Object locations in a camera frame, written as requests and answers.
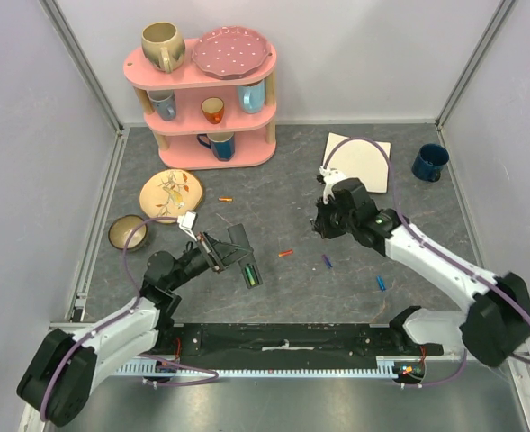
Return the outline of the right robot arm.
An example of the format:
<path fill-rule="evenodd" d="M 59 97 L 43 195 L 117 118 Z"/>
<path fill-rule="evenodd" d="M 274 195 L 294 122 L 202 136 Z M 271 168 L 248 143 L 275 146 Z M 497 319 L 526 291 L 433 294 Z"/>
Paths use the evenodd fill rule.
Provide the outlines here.
<path fill-rule="evenodd" d="M 317 179 L 324 189 L 311 223 L 314 231 L 324 239 L 351 235 L 415 271 L 459 307 L 457 312 L 410 312 L 389 331 L 395 352 L 409 354 L 425 343 L 462 346 L 484 365 L 496 367 L 530 338 L 530 296 L 519 275 L 498 276 L 441 247 L 395 210 L 378 209 L 356 177 L 321 170 Z"/>

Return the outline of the black remote control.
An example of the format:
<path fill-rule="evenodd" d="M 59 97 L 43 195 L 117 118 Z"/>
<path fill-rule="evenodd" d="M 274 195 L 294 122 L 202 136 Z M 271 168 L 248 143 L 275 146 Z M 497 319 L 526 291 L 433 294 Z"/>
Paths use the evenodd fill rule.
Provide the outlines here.
<path fill-rule="evenodd" d="M 245 255 L 238 261 L 248 289 L 255 288 L 263 283 L 244 225 L 239 223 L 228 228 L 231 243 L 240 247 Z"/>

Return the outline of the green battery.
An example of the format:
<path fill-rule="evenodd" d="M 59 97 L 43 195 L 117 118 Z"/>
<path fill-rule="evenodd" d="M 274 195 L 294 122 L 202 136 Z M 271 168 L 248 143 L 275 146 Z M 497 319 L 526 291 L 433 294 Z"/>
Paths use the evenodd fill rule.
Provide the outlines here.
<path fill-rule="evenodd" d="M 245 275 L 247 277 L 247 283 L 249 287 L 256 286 L 256 279 L 254 277 L 252 267 L 250 265 L 246 266 L 245 269 Z"/>

